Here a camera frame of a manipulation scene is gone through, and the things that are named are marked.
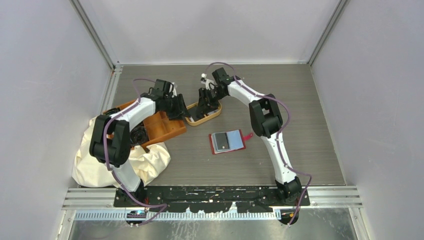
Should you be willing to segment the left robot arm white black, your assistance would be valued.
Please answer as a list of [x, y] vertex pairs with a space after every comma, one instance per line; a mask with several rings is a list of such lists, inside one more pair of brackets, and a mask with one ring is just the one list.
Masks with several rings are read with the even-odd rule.
[[136, 93], [136, 100], [128, 107], [96, 118], [89, 154], [106, 166], [120, 188], [127, 191], [126, 200], [138, 207], [145, 202], [146, 193], [143, 181], [129, 161], [131, 131], [158, 112], [166, 113], [169, 120], [181, 120], [190, 114], [183, 95], [176, 93], [173, 82], [157, 79], [147, 92]]

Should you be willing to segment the red leather card holder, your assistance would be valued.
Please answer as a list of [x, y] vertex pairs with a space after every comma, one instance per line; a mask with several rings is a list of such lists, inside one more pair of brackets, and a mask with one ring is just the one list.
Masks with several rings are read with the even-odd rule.
[[244, 150], [246, 141], [253, 137], [253, 132], [243, 135], [240, 129], [209, 134], [209, 143], [213, 155]]

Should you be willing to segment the black credit card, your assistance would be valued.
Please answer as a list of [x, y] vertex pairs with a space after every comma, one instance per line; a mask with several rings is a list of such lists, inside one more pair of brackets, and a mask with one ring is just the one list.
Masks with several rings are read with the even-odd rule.
[[226, 132], [212, 133], [211, 140], [215, 153], [222, 153], [230, 150], [229, 139]]

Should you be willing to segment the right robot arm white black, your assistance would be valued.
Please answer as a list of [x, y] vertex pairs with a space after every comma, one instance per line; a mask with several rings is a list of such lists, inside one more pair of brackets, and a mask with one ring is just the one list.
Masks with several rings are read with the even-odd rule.
[[236, 98], [249, 109], [253, 132], [262, 139], [270, 156], [275, 174], [277, 198], [283, 205], [291, 205], [304, 197], [301, 181], [292, 168], [285, 149], [282, 129], [286, 126], [272, 94], [265, 95], [247, 86], [236, 75], [230, 76], [224, 68], [212, 72], [213, 80], [202, 73], [200, 81], [205, 85], [199, 89], [199, 109], [196, 115], [210, 112], [219, 100], [230, 96]]

